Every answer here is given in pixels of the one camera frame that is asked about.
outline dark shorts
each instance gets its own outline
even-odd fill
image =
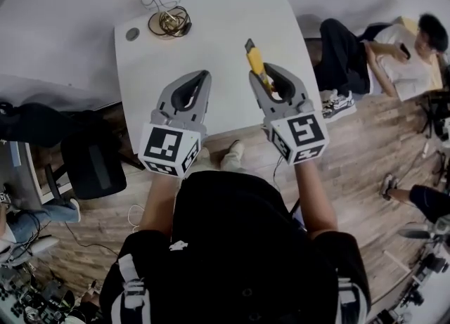
[[[409,200],[432,223],[450,214],[450,197],[427,186],[414,186],[409,193]]]

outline yellow utility knife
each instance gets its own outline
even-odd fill
[[[272,84],[270,84],[269,77],[264,69],[264,62],[262,61],[261,52],[253,43],[253,40],[247,40],[245,50],[247,51],[247,59],[250,67],[252,67],[252,71],[261,79],[261,82],[264,83],[266,88],[272,92],[274,88],[272,87]]]

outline white cable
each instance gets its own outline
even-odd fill
[[[133,223],[129,220],[129,214],[131,213],[131,210],[133,209],[133,207],[139,207],[139,208],[142,209],[142,212],[143,212],[143,207],[141,207],[141,206],[138,205],[138,204],[133,204],[133,205],[129,208],[129,210],[128,210],[128,222],[129,222],[130,225],[133,227],[132,233],[134,233],[134,231],[136,230],[136,228],[139,228],[139,226],[137,226],[136,224],[133,224]]]

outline smartphone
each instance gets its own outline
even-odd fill
[[[411,58],[411,53],[409,53],[409,50],[407,49],[407,47],[403,43],[401,43],[400,49],[403,51],[403,53],[406,54],[406,59],[409,60]]]

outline black hair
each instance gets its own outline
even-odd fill
[[[449,36],[444,26],[433,14],[422,14],[419,20],[421,32],[428,35],[428,45],[431,49],[444,52],[449,47]]]

